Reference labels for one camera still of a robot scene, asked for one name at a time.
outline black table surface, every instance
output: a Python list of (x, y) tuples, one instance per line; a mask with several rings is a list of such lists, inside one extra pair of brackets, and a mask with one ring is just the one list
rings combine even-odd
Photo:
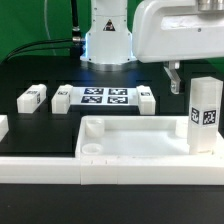
[[(162, 63), (139, 63), (137, 68), (124, 72), (99, 72), (82, 68), (78, 60), (69, 57), (15, 58), (0, 67), (0, 114), (8, 115), (10, 129), (0, 143), (0, 156), (72, 157), (83, 116), (139, 115), (137, 106), (71, 106), (66, 115), (53, 115), (51, 99), (60, 85), (122, 88), (147, 85), (157, 102), (156, 115), (174, 116), (188, 114), (191, 78), (213, 76), (224, 80), (224, 75), (206, 61), (182, 63), (179, 74), (186, 82), (186, 92), (174, 95)], [(47, 99), (34, 114), (18, 114), (16, 99), (31, 85), (40, 83), (47, 86)], [(222, 129), (223, 116), (220, 120)]]
[[(112, 73), (82, 68), (79, 61), (69, 57), (17, 57), (0, 67), (0, 114), (8, 115), (10, 128), (0, 143), (0, 156), (74, 157), (83, 116), (139, 115), (135, 106), (71, 106), (67, 115), (53, 115), (51, 99), (59, 85), (149, 85), (157, 102), (156, 115), (181, 116), (188, 114), (191, 78), (224, 80), (224, 75), (206, 61), (183, 62), (178, 72), (186, 82), (186, 91), (173, 95), (162, 63), (139, 63), (135, 69)], [(47, 86), (47, 99), (34, 114), (18, 114), (16, 99), (32, 84), (40, 83)], [(0, 185), (1, 224), (223, 224), (223, 207), (223, 186)]]

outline white machine housing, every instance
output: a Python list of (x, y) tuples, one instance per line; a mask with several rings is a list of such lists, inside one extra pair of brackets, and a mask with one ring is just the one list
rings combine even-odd
[(133, 53), (141, 62), (224, 55), (223, 11), (199, 11), (197, 0), (145, 0), (136, 10)]
[(98, 68), (135, 61), (127, 28), (127, 0), (91, 0), (92, 27), (86, 34), (82, 62)]

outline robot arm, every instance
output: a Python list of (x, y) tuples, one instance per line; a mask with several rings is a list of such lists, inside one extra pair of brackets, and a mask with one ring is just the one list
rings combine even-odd
[(133, 53), (141, 62), (167, 61), (171, 91), (181, 92), (180, 60), (224, 55), (224, 4), (220, 0), (145, 0), (133, 27)]

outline green wall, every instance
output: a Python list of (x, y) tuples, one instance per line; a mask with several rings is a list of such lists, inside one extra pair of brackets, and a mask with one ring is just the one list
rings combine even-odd
[[(142, 0), (128, 0), (128, 28), (132, 29), (134, 11)], [(47, 40), (44, 23), (45, 0), (0, 0), (0, 60), (23, 44)], [(78, 0), (80, 28), (86, 33), (91, 25), (91, 1)], [(70, 0), (48, 0), (48, 27), (51, 39), (71, 37), (72, 18)], [(32, 54), (53, 55), (52, 51)], [(56, 51), (67, 55), (68, 51)], [(224, 59), (209, 60), (224, 72)]]

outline white plastic tray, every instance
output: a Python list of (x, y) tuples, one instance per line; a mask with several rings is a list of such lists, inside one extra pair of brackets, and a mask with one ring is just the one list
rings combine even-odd
[(187, 139), (175, 135), (179, 118), (84, 117), (76, 147), (81, 183), (224, 184), (223, 138), (217, 135), (215, 154), (189, 155)]
[(223, 185), (223, 138), (189, 155), (178, 118), (84, 117), (74, 158), (0, 157), (0, 183)]

